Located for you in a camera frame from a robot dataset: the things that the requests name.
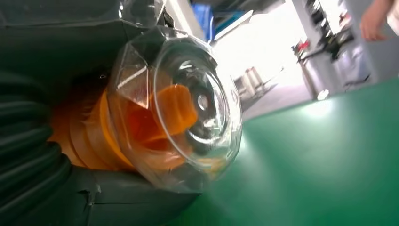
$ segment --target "blue object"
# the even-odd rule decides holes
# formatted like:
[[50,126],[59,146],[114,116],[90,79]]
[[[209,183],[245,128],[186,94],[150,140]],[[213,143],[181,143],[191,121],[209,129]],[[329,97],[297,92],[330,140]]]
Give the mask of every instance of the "blue object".
[[197,18],[199,25],[204,31],[207,41],[212,41],[215,38],[215,28],[213,25],[212,8],[207,4],[192,4],[192,10]]

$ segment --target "orange cyclone part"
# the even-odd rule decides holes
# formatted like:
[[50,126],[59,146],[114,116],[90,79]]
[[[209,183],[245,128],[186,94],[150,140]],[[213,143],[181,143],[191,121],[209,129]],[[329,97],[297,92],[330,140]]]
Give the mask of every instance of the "orange cyclone part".
[[[82,98],[75,92],[62,106],[54,110],[53,136],[64,154],[74,165],[93,170],[136,171],[131,162],[145,164],[154,170],[170,170],[185,162],[170,143],[160,124],[155,108],[155,95],[150,96],[149,109],[128,101],[126,126],[131,139],[131,150],[123,153],[117,141],[118,131],[111,128],[107,91]],[[190,152],[191,146],[184,131],[197,120],[189,90],[173,85],[157,93],[162,120],[173,139]]]
[[[158,99],[160,116],[155,107],[155,97]],[[170,150],[171,143],[160,120],[170,136],[179,135],[195,124],[197,112],[187,87],[176,84],[156,95],[151,94],[148,109],[129,101],[127,121],[132,139],[153,150]]]

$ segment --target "green floor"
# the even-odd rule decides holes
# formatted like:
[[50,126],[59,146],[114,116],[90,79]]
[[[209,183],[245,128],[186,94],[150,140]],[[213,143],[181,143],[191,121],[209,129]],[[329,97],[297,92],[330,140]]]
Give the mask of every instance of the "green floor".
[[171,226],[399,224],[399,81],[247,121],[225,176]]

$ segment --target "person's hand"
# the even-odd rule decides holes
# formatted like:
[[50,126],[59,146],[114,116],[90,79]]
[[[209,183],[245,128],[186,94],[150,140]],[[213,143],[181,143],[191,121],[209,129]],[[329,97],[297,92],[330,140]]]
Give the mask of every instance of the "person's hand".
[[366,41],[382,41],[386,39],[381,33],[381,27],[391,7],[390,0],[375,0],[364,13],[360,29]]

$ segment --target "ribbed hose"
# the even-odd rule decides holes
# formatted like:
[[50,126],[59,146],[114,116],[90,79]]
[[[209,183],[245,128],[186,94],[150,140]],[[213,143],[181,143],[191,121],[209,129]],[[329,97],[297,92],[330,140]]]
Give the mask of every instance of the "ribbed hose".
[[0,225],[45,201],[70,173],[59,145],[47,143],[46,97],[29,78],[0,72]]

